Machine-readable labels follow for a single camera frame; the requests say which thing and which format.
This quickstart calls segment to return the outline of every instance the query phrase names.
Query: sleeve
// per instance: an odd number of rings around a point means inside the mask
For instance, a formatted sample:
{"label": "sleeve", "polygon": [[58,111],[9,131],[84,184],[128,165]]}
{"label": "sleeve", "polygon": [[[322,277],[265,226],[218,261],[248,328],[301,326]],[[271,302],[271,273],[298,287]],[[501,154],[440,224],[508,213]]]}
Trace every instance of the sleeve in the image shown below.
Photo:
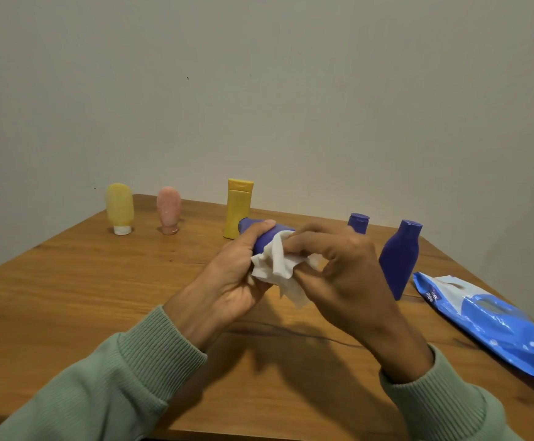
{"label": "sleeve", "polygon": [[0,425],[0,441],[141,439],[205,360],[157,307],[53,378]]}
{"label": "sleeve", "polygon": [[416,441],[521,441],[506,425],[500,401],[468,384],[434,346],[434,366],[409,383],[392,384],[380,371],[383,390],[403,415]]}

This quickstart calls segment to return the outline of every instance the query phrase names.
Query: yellow bottle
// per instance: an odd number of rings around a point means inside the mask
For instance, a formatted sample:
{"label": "yellow bottle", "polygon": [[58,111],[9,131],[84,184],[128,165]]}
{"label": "yellow bottle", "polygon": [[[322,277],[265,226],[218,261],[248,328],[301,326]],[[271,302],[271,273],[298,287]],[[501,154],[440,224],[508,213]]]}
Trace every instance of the yellow bottle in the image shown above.
{"label": "yellow bottle", "polygon": [[110,184],[106,190],[106,211],[116,235],[131,233],[132,222],[134,221],[134,203],[132,202],[130,187],[120,183]]}
{"label": "yellow bottle", "polygon": [[224,236],[231,240],[238,237],[238,222],[249,216],[253,181],[228,180],[227,226]]}

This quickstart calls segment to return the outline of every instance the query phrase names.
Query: hand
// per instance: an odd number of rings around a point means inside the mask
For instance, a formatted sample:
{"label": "hand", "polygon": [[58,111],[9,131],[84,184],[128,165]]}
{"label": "hand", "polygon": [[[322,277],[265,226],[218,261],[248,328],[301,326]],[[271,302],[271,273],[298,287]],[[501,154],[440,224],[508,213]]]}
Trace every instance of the hand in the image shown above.
{"label": "hand", "polygon": [[432,368],[432,352],[400,312],[366,236],[349,226],[310,223],[284,241],[284,251],[329,260],[321,273],[298,265],[294,278],[322,316],[370,350],[389,378],[412,382]]}
{"label": "hand", "polygon": [[183,336],[200,350],[205,351],[228,325],[249,312],[271,287],[254,279],[249,269],[257,238],[274,226],[273,220],[251,225],[163,307]]}

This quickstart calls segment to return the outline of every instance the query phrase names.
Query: white tissue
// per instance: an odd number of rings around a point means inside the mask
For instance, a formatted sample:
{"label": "white tissue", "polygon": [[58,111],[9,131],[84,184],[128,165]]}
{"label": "white tissue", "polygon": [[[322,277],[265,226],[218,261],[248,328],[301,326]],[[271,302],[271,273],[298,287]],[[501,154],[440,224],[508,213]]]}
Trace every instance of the white tissue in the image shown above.
{"label": "white tissue", "polygon": [[[313,254],[304,258],[293,254],[284,255],[282,242],[291,234],[293,230],[282,230],[276,233],[271,243],[263,249],[263,253],[251,257],[255,265],[252,275],[259,280],[277,285],[280,297],[287,296],[297,308],[301,308],[310,300],[299,283],[293,279],[293,268],[306,262],[315,269],[318,266],[318,256]],[[269,266],[269,259],[272,260],[273,268]]]}

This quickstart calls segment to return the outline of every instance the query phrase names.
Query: wooden tabletop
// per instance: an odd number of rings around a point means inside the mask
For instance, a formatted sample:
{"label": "wooden tabletop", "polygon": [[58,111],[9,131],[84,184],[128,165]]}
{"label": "wooden tabletop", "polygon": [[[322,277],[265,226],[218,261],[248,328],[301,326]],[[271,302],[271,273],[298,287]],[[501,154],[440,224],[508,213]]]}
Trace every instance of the wooden tabletop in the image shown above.
{"label": "wooden tabletop", "polygon": [[[224,205],[184,201],[181,230],[164,236],[155,197],[135,195],[130,235],[114,235],[100,212],[0,266],[0,421],[65,367],[193,280],[227,242],[225,215]],[[292,227],[313,219],[266,210],[253,210],[251,217]],[[394,231],[370,224],[367,235],[379,253]],[[493,292],[424,238],[416,269],[452,274]],[[400,307],[465,380],[504,403],[512,429],[534,440],[533,378],[478,348],[412,285]],[[208,363],[179,391],[155,436],[405,439],[378,368],[314,305],[297,310],[272,288],[212,346]]]}

